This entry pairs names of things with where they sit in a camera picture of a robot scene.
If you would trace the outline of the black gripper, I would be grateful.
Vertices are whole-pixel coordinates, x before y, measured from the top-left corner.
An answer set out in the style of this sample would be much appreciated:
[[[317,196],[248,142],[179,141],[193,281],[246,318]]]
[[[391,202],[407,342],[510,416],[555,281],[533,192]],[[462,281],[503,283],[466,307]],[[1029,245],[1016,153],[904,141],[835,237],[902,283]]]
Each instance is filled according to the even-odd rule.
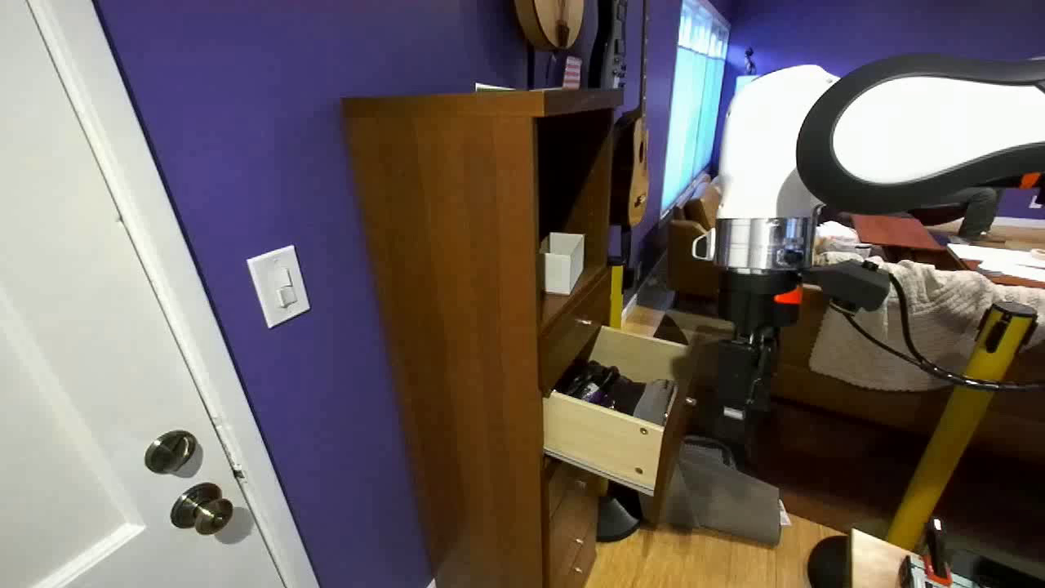
[[[732,334],[712,345],[712,390],[699,397],[699,428],[732,446],[749,446],[758,416],[769,409],[769,378],[787,323],[779,294],[791,292],[787,271],[729,271],[718,292],[718,312]]]

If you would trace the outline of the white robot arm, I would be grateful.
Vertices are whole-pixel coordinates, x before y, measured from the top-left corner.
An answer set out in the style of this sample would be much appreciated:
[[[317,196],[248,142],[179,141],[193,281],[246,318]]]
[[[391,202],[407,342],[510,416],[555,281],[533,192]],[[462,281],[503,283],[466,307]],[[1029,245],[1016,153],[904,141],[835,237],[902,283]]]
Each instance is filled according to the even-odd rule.
[[[721,137],[721,204],[699,254],[732,323],[699,424],[744,444],[763,411],[781,312],[809,277],[813,212],[966,204],[1045,159],[1045,62],[889,54],[832,76],[787,65],[743,89]]]

